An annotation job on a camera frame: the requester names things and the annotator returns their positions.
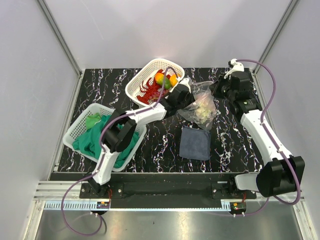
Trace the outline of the fake green cabbage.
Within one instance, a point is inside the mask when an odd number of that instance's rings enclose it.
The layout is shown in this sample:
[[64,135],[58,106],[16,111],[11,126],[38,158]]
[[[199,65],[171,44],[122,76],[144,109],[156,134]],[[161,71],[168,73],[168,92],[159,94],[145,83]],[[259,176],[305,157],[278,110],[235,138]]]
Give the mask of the fake green cabbage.
[[212,100],[204,100],[195,104],[195,114],[200,123],[211,121],[217,114],[217,109]]

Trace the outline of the fake mango orange green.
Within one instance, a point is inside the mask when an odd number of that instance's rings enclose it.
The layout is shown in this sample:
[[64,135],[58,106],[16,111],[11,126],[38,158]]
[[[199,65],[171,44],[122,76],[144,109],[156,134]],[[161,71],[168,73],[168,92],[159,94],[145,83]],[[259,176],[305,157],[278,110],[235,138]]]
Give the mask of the fake mango orange green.
[[154,76],[155,82],[159,85],[162,86],[164,85],[164,88],[166,90],[170,89],[172,87],[170,80],[168,79],[167,76],[165,76],[161,72],[157,72]]

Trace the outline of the red fake lobster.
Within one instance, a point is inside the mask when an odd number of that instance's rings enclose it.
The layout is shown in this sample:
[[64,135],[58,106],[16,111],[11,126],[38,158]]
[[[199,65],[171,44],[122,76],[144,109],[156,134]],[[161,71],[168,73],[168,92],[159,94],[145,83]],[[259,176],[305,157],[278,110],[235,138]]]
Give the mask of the red fake lobster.
[[[137,95],[136,98],[140,102],[149,105],[150,103],[156,102],[158,100],[158,98],[160,96],[161,88],[162,88],[162,86],[159,86],[156,83],[155,77],[153,77],[153,78],[150,77],[146,81],[145,85],[142,83],[139,86],[139,90],[140,90],[141,95]],[[171,88],[169,88],[169,89],[164,88],[161,96],[163,97],[165,94],[167,94]]]

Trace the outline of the folded dark blue towel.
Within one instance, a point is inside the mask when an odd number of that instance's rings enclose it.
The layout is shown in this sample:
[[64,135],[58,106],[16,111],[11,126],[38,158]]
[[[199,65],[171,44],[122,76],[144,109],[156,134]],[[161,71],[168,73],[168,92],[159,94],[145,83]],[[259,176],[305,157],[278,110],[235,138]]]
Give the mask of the folded dark blue towel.
[[179,156],[186,159],[208,161],[210,159],[211,133],[185,126],[181,132]]

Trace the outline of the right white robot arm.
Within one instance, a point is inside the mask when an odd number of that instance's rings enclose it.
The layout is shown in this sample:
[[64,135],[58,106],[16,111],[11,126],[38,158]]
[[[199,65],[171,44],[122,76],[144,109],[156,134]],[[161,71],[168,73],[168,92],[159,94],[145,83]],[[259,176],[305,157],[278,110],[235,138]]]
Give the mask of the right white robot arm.
[[264,161],[259,172],[237,175],[227,185],[228,195],[236,199],[245,190],[259,192],[265,198],[299,194],[305,162],[301,156],[293,156],[276,136],[250,90],[250,82],[247,72],[235,71],[220,75],[209,87],[215,98],[229,102],[229,110],[248,131]]

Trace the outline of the green cloth garment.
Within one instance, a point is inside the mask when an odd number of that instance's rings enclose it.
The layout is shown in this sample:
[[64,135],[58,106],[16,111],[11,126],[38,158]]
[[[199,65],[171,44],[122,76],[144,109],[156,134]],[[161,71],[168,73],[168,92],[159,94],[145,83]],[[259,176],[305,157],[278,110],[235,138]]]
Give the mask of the green cloth garment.
[[[99,113],[89,115],[85,120],[86,132],[75,139],[72,143],[73,149],[98,160],[102,150],[99,138],[101,131],[109,118],[110,115],[100,115]],[[113,166],[114,168],[118,169],[124,165],[126,158],[137,144],[139,137],[138,132],[133,134],[128,147],[117,157]]]

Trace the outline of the clear zip top bag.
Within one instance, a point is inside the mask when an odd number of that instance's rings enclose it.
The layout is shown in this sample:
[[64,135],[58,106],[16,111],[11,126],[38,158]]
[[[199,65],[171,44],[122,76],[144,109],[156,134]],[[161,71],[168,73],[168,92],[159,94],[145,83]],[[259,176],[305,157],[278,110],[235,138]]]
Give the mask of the clear zip top bag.
[[188,81],[191,96],[194,102],[177,113],[185,120],[197,124],[202,130],[210,131],[214,118],[219,115],[210,86],[213,81],[193,82],[190,78],[184,78],[181,83]]

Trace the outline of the white oval perforated basket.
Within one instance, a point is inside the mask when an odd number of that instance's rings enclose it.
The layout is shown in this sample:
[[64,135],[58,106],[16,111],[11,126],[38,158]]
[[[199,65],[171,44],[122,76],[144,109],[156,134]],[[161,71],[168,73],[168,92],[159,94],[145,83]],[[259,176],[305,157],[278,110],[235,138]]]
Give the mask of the white oval perforated basket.
[[163,95],[168,93],[185,76],[178,64],[164,58],[155,58],[145,65],[126,85],[126,95],[138,106],[147,107],[156,102],[161,91],[161,82],[166,75]]

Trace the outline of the fake orange fruit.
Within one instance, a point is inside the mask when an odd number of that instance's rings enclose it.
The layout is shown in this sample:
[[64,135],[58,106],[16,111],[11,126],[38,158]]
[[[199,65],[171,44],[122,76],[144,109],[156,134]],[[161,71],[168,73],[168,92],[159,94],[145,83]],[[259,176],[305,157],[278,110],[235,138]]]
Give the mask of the fake orange fruit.
[[172,75],[169,78],[169,81],[170,81],[171,86],[174,87],[178,83],[177,76],[176,75]]

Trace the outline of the right aluminium frame rail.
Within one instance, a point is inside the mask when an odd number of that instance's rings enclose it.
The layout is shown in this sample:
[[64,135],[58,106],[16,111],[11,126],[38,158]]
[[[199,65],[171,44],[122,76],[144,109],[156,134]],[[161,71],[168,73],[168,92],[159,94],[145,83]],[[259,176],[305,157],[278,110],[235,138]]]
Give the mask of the right aluminium frame rail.
[[281,33],[283,32],[285,26],[287,25],[290,17],[294,13],[296,7],[300,3],[300,0],[290,0],[284,13],[282,14],[282,17],[280,18],[276,28],[274,29],[267,45],[265,46],[260,58],[259,62],[264,64],[266,59],[268,58],[268,55],[270,54],[271,50],[273,49],[274,45],[276,44],[278,38],[280,37]]

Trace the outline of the black marble pattern mat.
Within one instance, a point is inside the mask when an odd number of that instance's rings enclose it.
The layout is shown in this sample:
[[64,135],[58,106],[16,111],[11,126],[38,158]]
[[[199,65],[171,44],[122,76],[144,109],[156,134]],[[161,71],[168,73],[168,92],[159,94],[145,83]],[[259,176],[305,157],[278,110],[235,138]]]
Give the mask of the black marble pattern mat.
[[[126,95],[125,87],[139,72],[137,68],[91,68],[84,71],[70,126],[91,104],[111,109],[133,110],[137,105]],[[257,172],[264,162],[249,132],[237,121],[227,100],[215,100],[219,115],[213,120],[210,159],[192,160],[179,156],[184,127],[195,124],[179,115],[146,125],[146,134],[133,158],[123,169],[134,173]],[[95,169],[96,162],[64,145],[58,171],[84,172]]]

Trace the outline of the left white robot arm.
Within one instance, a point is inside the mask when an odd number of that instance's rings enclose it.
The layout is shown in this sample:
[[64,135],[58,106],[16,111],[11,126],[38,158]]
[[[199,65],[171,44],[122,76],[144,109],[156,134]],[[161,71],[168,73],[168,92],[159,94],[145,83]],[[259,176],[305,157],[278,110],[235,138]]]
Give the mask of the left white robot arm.
[[114,164],[120,153],[129,146],[137,127],[169,118],[194,101],[190,84],[180,82],[153,105],[136,110],[114,110],[99,137],[101,156],[88,179],[90,192],[97,198],[103,198],[108,193],[107,183]]

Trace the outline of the aluminium frame rail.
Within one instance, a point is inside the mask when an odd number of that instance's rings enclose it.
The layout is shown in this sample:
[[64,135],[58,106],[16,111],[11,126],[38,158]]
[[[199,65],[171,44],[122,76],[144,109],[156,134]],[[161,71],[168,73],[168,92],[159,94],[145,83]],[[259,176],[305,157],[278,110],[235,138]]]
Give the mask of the aluminium frame rail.
[[271,50],[273,49],[274,45],[276,44],[278,38],[280,37],[281,33],[283,32],[285,26],[287,25],[290,17],[294,13],[296,7],[300,3],[300,0],[290,0],[284,13],[282,14],[282,17],[280,18],[276,28],[274,29],[267,45],[265,46],[260,58],[259,62],[264,64],[266,59],[268,58],[268,55],[270,54]]
[[48,25],[50,26],[54,36],[56,37],[64,55],[69,61],[73,71],[79,77],[82,74],[82,70],[79,67],[75,57],[73,56],[65,38],[62,35],[62,32],[45,0],[36,0],[41,12],[43,13]]

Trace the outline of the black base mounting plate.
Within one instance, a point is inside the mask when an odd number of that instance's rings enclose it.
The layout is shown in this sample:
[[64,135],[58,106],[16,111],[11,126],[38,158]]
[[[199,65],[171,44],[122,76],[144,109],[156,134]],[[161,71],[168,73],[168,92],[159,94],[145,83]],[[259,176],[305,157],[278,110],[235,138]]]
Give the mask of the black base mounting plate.
[[147,196],[200,196],[214,200],[220,199],[255,199],[256,194],[250,190],[234,190],[226,182],[113,182],[102,186],[95,192],[89,183],[80,187],[81,199],[112,199]]

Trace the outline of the white rectangular laundry basket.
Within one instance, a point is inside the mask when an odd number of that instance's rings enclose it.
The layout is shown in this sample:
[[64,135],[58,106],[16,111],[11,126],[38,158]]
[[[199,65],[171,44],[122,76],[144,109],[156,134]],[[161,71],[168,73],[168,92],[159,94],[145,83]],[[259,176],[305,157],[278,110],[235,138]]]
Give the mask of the white rectangular laundry basket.
[[[106,107],[104,105],[98,104],[98,103],[92,103],[91,105],[89,105],[80,115],[79,117],[74,121],[74,123],[69,127],[69,129],[67,130],[66,134],[63,137],[63,144],[66,145],[67,147],[71,148],[73,151],[75,151],[76,153],[90,159],[93,162],[98,162],[98,159],[95,159],[94,157],[88,156],[86,154],[81,153],[79,150],[74,150],[72,143],[75,141],[75,139],[82,135],[83,133],[86,132],[87,128],[86,128],[86,118],[90,115],[94,115],[99,113],[100,115],[112,115],[112,113],[114,112],[113,109]],[[139,139],[136,143],[136,145],[134,146],[134,148],[132,149],[131,153],[128,155],[128,157],[126,158],[124,165],[120,168],[115,168],[113,167],[113,171],[114,172],[120,172],[122,171],[127,164],[131,161],[131,159],[133,158],[133,156],[135,155],[135,152],[137,151],[139,145],[141,144],[142,140],[144,139],[144,136],[147,132],[147,127],[144,126],[138,126],[135,129],[135,132],[138,132],[139,134]]]

